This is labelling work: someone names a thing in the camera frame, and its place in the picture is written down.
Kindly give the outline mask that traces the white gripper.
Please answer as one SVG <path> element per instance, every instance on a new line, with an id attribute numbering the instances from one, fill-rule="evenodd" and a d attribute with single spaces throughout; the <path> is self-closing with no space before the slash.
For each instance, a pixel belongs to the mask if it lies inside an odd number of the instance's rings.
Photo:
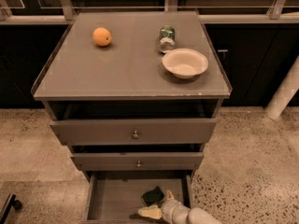
<path id="1" fill-rule="evenodd" d="M 174 200 L 174 195 L 169 189 L 166 190 L 165 199 L 166 202 L 163 203 L 162 210 L 157 204 L 154 204 L 140 208 L 138 214 L 152 219 L 160 219 L 162 217 L 168 224 L 188 224 L 190 209 L 181 202 Z"/>

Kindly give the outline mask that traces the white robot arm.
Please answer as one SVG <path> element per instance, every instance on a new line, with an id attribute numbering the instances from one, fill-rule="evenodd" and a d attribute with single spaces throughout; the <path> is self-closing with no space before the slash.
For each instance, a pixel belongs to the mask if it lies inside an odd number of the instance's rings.
<path id="1" fill-rule="evenodd" d="M 192 182 L 194 206 L 173 199 L 143 217 L 172 224 L 299 224 L 299 112 L 288 103 L 298 64 L 265 108 L 223 108 Z"/>

